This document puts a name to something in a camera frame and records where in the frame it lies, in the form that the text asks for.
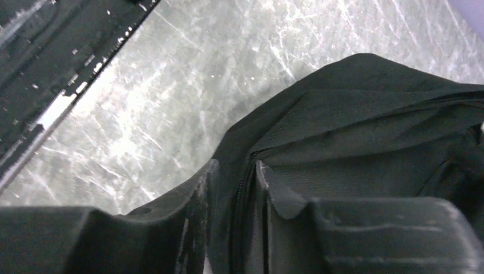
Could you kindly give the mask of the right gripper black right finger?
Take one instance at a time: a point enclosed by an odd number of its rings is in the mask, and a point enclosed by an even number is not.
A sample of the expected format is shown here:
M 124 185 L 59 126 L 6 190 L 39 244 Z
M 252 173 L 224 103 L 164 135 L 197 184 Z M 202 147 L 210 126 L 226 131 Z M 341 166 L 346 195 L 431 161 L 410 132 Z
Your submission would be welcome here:
M 267 273 L 482 273 L 483 246 L 436 198 L 304 199 L 263 162 Z

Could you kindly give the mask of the black student backpack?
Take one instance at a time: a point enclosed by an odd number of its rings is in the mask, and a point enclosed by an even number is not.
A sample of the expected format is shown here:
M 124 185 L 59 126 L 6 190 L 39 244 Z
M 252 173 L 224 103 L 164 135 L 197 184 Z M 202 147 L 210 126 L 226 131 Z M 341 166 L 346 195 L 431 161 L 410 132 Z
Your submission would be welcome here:
M 436 198 L 483 246 L 483 86 L 356 54 L 283 90 L 234 124 L 213 158 L 214 273 L 267 273 L 263 162 L 304 199 Z

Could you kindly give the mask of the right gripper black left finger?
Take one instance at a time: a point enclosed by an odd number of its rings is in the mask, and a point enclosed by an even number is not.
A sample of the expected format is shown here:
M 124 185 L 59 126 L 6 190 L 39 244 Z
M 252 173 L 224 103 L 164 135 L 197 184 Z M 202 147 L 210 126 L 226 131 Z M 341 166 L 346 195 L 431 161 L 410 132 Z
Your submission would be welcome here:
M 126 215 L 95 207 L 1 208 L 2 273 L 203 273 L 208 184 L 219 164 Z

